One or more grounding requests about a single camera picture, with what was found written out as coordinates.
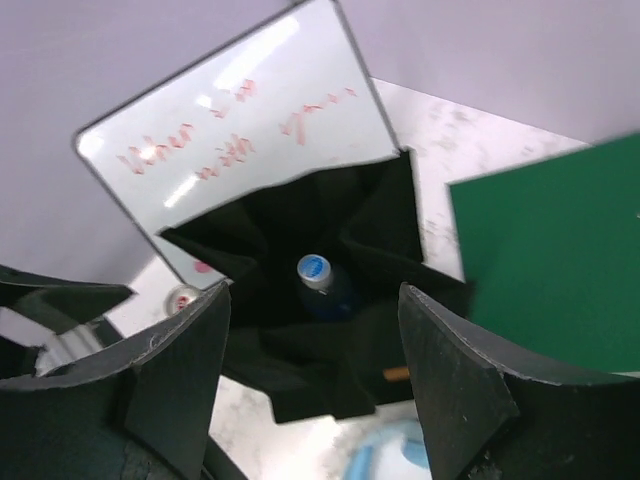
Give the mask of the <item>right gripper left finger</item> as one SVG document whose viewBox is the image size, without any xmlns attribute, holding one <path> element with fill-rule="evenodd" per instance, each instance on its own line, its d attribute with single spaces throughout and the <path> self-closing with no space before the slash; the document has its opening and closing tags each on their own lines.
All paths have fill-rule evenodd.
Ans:
<svg viewBox="0 0 640 480">
<path fill-rule="evenodd" d="M 2 380 L 2 478 L 213 478 L 206 448 L 230 314 L 221 283 L 96 354 Z"/>
</svg>

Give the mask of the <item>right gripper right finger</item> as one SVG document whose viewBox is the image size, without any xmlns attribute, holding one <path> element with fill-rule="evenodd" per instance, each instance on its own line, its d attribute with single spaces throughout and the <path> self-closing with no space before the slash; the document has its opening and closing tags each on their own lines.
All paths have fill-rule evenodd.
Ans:
<svg viewBox="0 0 640 480">
<path fill-rule="evenodd" d="M 526 350 L 409 284 L 398 319 L 434 478 L 638 477 L 636 378 Z"/>
</svg>

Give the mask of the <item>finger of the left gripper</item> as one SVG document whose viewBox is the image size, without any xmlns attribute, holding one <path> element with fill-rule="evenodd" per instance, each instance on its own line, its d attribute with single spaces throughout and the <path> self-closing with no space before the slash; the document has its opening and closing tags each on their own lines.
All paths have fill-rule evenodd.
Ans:
<svg viewBox="0 0 640 480">
<path fill-rule="evenodd" d="M 98 350 L 116 338 L 106 313 L 133 291 L 1 267 L 3 350 Z"/>
</svg>

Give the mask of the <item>water bottle blue label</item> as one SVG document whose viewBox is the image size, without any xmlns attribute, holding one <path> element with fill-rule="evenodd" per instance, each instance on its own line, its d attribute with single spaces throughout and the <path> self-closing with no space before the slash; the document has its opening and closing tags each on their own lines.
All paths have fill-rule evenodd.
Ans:
<svg viewBox="0 0 640 480">
<path fill-rule="evenodd" d="M 362 300 L 345 268 L 319 254 L 307 254 L 296 265 L 298 295 L 318 320 L 348 321 L 362 308 Z"/>
</svg>

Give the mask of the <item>black canvas bag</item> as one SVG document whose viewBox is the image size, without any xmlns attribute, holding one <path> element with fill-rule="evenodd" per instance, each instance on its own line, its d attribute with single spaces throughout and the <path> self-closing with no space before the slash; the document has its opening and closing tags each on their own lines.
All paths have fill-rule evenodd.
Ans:
<svg viewBox="0 0 640 480">
<path fill-rule="evenodd" d="M 266 394 L 277 423 L 347 419 L 410 400 L 403 284 L 458 314 L 472 289 L 427 267 L 412 153 L 323 170 L 212 208 L 160 236 L 230 281 L 222 372 Z"/>
</svg>

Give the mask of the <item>water bottle near left arm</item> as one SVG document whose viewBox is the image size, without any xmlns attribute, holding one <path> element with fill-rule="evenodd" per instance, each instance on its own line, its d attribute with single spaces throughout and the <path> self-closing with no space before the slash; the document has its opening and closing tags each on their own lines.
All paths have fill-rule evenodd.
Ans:
<svg viewBox="0 0 640 480">
<path fill-rule="evenodd" d="M 201 295 L 202 291 L 192 285 L 177 285 L 167 294 L 164 311 L 168 316 L 172 316 Z"/>
</svg>

